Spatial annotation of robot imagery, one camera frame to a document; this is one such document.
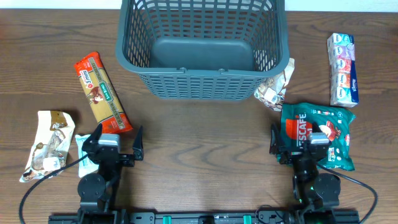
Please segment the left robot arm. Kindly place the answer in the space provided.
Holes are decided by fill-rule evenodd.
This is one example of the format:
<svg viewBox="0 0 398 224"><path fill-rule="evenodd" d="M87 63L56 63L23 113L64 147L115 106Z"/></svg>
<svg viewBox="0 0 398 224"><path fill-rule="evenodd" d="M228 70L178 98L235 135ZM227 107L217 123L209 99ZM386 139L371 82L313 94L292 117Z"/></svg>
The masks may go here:
<svg viewBox="0 0 398 224"><path fill-rule="evenodd" d="M78 223L130 222L128 212L125 209L115 209L114 203L123 167L133 167L136 161L144 158L143 130L143 127L139 128L131 154L120 152L119 135L103 133L102 124L84 141L82 150L91 162L98 165L98 170L83 176L79 181Z"/></svg>

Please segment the green Nescafe coffee bag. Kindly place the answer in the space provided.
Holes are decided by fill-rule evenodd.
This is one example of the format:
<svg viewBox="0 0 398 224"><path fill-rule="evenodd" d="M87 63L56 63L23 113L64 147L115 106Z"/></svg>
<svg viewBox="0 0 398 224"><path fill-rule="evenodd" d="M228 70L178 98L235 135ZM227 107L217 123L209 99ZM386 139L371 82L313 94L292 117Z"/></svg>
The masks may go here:
<svg viewBox="0 0 398 224"><path fill-rule="evenodd" d="M344 108L310 103L285 104L280 135L288 148L299 149L313 132L313 125L317 124L331 141L326 157L319 163L328 169L354 171L354 163L349 156L349 125L354 119L355 115Z"/></svg>

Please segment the grey plastic basket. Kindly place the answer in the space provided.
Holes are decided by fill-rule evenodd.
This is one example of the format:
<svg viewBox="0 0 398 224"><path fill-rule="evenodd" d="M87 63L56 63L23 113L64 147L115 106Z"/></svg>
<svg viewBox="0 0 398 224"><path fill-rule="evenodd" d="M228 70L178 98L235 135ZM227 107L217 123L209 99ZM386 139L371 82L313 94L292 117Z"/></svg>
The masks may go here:
<svg viewBox="0 0 398 224"><path fill-rule="evenodd" d="M289 62L284 0L123 0L116 58L160 98L244 100Z"/></svg>

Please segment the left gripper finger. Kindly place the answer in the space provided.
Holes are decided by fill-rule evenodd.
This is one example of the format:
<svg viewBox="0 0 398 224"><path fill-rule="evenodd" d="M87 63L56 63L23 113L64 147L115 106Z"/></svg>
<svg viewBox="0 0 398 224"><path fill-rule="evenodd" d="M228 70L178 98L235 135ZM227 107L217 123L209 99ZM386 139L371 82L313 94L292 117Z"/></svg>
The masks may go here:
<svg viewBox="0 0 398 224"><path fill-rule="evenodd" d="M141 126L137 132L136 138L132 145L133 155L135 161L142 161L144 159L144 147L142 142L143 126Z"/></svg>
<svg viewBox="0 0 398 224"><path fill-rule="evenodd" d="M102 135L103 125L97 125L93 133L84 141L82 151L86 153L96 153L99 148L99 140Z"/></svg>

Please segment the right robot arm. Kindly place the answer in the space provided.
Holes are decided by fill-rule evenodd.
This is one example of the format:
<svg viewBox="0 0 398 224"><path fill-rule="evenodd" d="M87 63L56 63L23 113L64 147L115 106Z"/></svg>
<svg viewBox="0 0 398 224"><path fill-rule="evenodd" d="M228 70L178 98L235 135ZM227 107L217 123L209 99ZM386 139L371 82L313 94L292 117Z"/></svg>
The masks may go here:
<svg viewBox="0 0 398 224"><path fill-rule="evenodd" d="M293 193L300 202L285 213L284 223L336 223L333 207L339 205L340 178L335 174L318 171L318 161L326 157L331 141L314 123L310 133L299 148L284 144L276 125L271 126L270 154L280 157L279 163L291 165Z"/></svg>

